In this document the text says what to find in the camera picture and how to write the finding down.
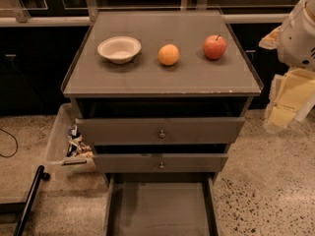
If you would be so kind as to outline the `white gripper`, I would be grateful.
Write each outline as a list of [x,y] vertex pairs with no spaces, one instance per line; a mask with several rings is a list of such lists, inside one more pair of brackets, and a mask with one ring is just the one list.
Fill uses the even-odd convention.
[[281,27],[265,35],[259,46],[277,49],[281,62],[299,67],[272,80],[263,127],[276,134],[293,120],[302,122],[315,106],[315,0],[300,0]]

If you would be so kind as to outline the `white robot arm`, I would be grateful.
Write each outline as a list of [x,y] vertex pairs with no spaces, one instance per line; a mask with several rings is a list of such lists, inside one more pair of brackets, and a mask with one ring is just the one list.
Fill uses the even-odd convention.
[[315,0],[300,0],[259,46],[276,49],[289,67],[284,75],[274,76],[270,87],[264,128],[275,134],[293,120],[303,121],[315,104]]

